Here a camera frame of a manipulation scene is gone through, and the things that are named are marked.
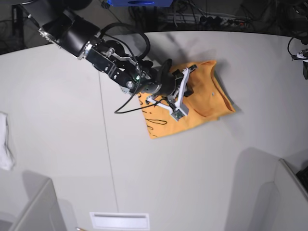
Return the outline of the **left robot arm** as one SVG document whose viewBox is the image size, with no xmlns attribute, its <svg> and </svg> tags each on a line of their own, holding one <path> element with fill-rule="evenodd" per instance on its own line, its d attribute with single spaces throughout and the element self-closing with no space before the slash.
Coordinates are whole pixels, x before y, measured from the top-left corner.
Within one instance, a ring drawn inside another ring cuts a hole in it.
<svg viewBox="0 0 308 231">
<path fill-rule="evenodd" d="M 293 5 L 292 8 L 297 14 L 305 17 L 306 20 L 308 19 L 308 1 L 307 0 L 300 0 L 299 3 L 297 3 L 296 5 Z M 293 61 L 303 62 L 303 76 L 304 76 L 304 79 L 307 80 L 308 79 L 308 49 L 307 48 L 303 49 L 296 54 L 292 54 L 289 50 L 290 44 L 293 39 L 300 40 L 303 45 L 308 45 L 308 30 L 304 29 L 303 31 L 300 31 L 300 33 L 301 32 L 305 33 L 306 35 L 305 36 L 299 36 L 299 35 L 292 36 L 288 42 L 287 51 L 290 54 Z"/>
</svg>

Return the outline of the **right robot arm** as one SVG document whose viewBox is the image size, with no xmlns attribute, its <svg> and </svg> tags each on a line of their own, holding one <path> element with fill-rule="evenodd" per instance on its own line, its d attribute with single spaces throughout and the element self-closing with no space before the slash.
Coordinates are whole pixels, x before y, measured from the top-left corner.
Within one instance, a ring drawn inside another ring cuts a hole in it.
<svg viewBox="0 0 308 231">
<path fill-rule="evenodd" d="M 164 108 L 175 119 L 187 116 L 189 109 L 183 99 L 193 94 L 188 80 L 196 65 L 172 71 L 172 60 L 167 59 L 161 66 L 154 67 L 153 62 L 146 59 L 151 45 L 143 32 L 122 22 L 97 27 L 76 13 L 89 3 L 88 0 L 23 0 L 20 5 L 33 17 L 39 33 L 47 41 L 90 62 L 124 93 L 130 96 L 147 93 L 147 106 Z M 145 50 L 135 55 L 125 42 L 107 35 L 115 27 L 140 35 L 145 41 Z"/>
</svg>

